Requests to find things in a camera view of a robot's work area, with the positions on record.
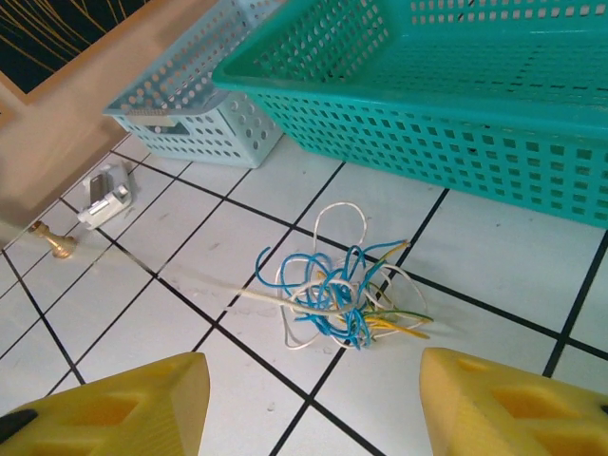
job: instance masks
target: plastic crate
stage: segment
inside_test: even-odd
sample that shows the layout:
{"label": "plastic crate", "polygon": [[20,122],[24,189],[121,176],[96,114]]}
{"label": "plastic crate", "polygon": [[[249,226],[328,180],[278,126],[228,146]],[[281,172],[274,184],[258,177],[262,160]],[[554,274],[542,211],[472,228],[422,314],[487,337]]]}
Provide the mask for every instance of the plastic crate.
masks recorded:
{"label": "plastic crate", "polygon": [[604,1],[293,1],[214,81],[313,152],[608,227]]}
{"label": "plastic crate", "polygon": [[282,131],[246,94],[214,87],[216,65],[280,4],[220,0],[104,111],[170,159],[257,167]]}

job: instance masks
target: brass door stopper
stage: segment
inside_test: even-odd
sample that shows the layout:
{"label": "brass door stopper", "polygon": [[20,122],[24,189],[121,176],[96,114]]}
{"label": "brass door stopper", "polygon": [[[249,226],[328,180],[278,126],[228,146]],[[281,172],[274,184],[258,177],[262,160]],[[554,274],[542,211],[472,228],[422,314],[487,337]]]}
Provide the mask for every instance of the brass door stopper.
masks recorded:
{"label": "brass door stopper", "polygon": [[53,256],[56,258],[68,258],[74,253],[74,249],[76,248],[76,239],[74,237],[53,235],[48,226],[41,220],[31,225],[28,228],[28,232],[39,238],[46,239],[52,247]]}

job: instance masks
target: teal plastic basket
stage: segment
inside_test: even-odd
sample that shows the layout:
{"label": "teal plastic basket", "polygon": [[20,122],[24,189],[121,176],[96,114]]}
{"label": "teal plastic basket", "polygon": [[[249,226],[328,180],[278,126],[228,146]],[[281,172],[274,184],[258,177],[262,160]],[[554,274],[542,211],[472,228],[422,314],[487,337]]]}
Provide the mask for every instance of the teal plastic basket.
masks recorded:
{"label": "teal plastic basket", "polygon": [[600,1],[297,0],[214,73],[302,147],[608,227]]}

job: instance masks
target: plastic basket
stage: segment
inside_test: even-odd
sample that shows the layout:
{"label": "plastic basket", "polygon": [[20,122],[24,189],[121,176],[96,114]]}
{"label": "plastic basket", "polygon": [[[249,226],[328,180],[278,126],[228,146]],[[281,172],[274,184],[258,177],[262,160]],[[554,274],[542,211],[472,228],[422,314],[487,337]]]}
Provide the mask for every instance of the plastic basket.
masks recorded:
{"label": "plastic basket", "polygon": [[279,4],[220,0],[104,114],[156,155],[259,166],[282,131],[246,94],[217,90],[211,76]]}
{"label": "plastic basket", "polygon": [[303,147],[608,227],[600,1],[298,0],[216,70]]}

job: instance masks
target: white tile floor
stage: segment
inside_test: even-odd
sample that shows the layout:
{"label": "white tile floor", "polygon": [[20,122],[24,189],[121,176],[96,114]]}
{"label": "white tile floor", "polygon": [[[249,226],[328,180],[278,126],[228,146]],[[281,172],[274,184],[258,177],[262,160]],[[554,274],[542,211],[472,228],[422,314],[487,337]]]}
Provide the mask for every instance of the white tile floor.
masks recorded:
{"label": "white tile floor", "polygon": [[[77,225],[75,185],[42,216],[81,248],[67,260],[16,239],[0,256],[0,414],[179,352],[208,357],[212,395],[200,455],[430,454],[418,395],[425,347],[450,347],[608,393],[608,236],[600,229],[310,155],[283,138],[246,171],[150,156],[127,138],[138,190],[101,231]],[[312,249],[318,211],[351,200],[367,244],[409,238],[400,258],[436,322],[429,341],[341,351],[282,345],[278,310],[184,271],[261,290],[263,273]],[[347,209],[321,222],[338,255],[360,236]],[[300,335],[310,328],[302,324]]]}

